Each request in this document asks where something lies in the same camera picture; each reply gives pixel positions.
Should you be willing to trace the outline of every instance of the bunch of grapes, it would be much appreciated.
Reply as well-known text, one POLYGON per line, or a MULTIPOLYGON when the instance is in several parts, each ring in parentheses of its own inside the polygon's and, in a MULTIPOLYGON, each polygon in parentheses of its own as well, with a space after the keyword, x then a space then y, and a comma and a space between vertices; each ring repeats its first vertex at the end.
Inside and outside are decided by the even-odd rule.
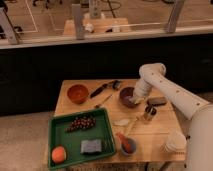
POLYGON ((94 117, 76 117, 74 121, 71 122, 70 126, 66 129, 66 132, 76 131, 78 129, 86 130, 95 126, 96 120, 94 117))

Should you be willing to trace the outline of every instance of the white object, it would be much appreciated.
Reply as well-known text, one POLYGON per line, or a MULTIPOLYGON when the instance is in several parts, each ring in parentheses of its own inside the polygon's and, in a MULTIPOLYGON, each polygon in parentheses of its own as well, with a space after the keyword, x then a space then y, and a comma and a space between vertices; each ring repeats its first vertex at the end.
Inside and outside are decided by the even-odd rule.
POLYGON ((137 118, 132 118, 131 121, 129 122, 129 124, 126 126, 125 130, 124 130, 124 135, 128 136, 129 133, 131 132, 132 128, 134 127, 136 121, 138 119, 137 118))
POLYGON ((112 26, 112 32, 113 33, 121 32, 121 27, 119 26, 119 24, 117 22, 115 22, 114 25, 112 26))
POLYGON ((84 19, 90 19, 89 13, 85 13, 85 14, 84 14, 84 19))
POLYGON ((85 30, 90 32, 90 33, 93 33, 94 32, 94 26, 91 23, 87 23, 85 25, 85 30))
POLYGON ((165 149, 168 152, 178 152, 185 149, 186 143, 186 138, 181 132, 173 131, 167 137, 165 149))
POLYGON ((101 19, 105 19, 106 18, 106 16, 105 16, 105 14, 102 12, 101 13, 101 19))
POLYGON ((152 86, 159 89, 191 119, 185 170, 213 171, 213 105, 166 79, 166 68, 161 63, 143 65, 139 72, 141 79, 135 85, 132 102, 147 97, 152 86))
POLYGON ((113 123, 114 123, 115 126, 125 126, 129 122, 130 122, 130 119, 121 119, 121 120, 118 120, 118 121, 114 121, 113 123))

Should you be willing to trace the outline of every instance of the brown bowl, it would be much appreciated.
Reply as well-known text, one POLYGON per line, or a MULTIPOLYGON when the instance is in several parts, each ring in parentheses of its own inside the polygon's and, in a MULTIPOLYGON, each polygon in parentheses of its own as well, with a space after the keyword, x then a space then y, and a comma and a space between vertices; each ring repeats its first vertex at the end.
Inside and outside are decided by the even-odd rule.
POLYGON ((127 106, 129 108, 134 108, 137 106, 137 104, 134 104, 129 100, 130 98, 132 98, 133 91, 134 91, 133 87, 126 87, 120 91, 119 98, 120 98, 121 103, 124 106, 127 106))
POLYGON ((69 99, 76 104, 84 103, 89 95, 88 89, 81 84, 76 84, 69 88, 67 96, 69 99))

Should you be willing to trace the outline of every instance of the small bottle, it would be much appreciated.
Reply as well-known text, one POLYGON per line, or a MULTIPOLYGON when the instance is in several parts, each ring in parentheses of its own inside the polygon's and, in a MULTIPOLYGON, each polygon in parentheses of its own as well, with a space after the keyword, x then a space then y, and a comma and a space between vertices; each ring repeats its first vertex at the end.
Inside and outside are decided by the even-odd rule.
POLYGON ((146 122, 149 122, 156 115, 156 113, 157 110, 153 106, 149 105, 145 108, 143 118, 146 122))
POLYGON ((112 26, 112 32, 114 33, 119 33, 121 32, 121 27, 120 25, 117 23, 117 21, 114 22, 113 26, 112 26))

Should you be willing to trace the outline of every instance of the wooden table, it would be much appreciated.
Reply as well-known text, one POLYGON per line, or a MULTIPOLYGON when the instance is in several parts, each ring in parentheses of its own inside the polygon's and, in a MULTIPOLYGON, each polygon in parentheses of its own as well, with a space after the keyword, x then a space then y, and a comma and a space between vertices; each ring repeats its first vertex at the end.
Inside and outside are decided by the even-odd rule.
MULTIPOLYGON (((94 33, 106 33, 106 30, 113 25, 120 25, 121 32, 130 32, 131 28, 127 18, 105 18, 105 19, 84 19, 83 25, 91 23, 94 26, 94 33)), ((75 26, 73 20, 67 20, 64 26, 63 35, 75 35, 75 26)))
MULTIPOLYGON (((135 118, 141 116, 146 107, 145 102, 142 102, 139 106, 134 109, 127 108, 119 101, 119 92, 112 89, 106 89, 98 96, 90 99, 81 104, 76 105, 72 103, 67 97, 67 90, 74 84, 84 84, 89 92, 93 92, 96 88, 101 86, 103 83, 107 83, 112 80, 65 80, 62 84, 61 91, 59 94, 55 116, 66 115, 79 111, 86 111, 94 108, 95 105, 103 101, 107 96, 113 94, 112 97, 103 104, 108 111, 109 119, 113 134, 116 132, 124 131, 124 127, 114 126, 113 121, 120 120, 123 118, 135 118)), ((136 80, 123 80, 122 88, 132 86, 134 87, 136 80)), ((163 96, 161 92, 152 89, 150 97, 163 96)), ((131 157, 125 157, 121 155, 120 142, 116 136, 116 147, 117 153, 112 156, 101 160, 94 161, 95 163, 130 163, 130 162, 156 162, 156 161, 184 161, 185 150, 180 153, 168 153, 164 150, 164 142, 168 134, 173 131, 181 131, 179 122, 176 118, 176 114, 170 102, 165 106, 156 107, 157 115, 149 124, 144 124, 141 121, 136 121, 132 128, 129 137, 133 138, 137 143, 137 151, 131 157)))

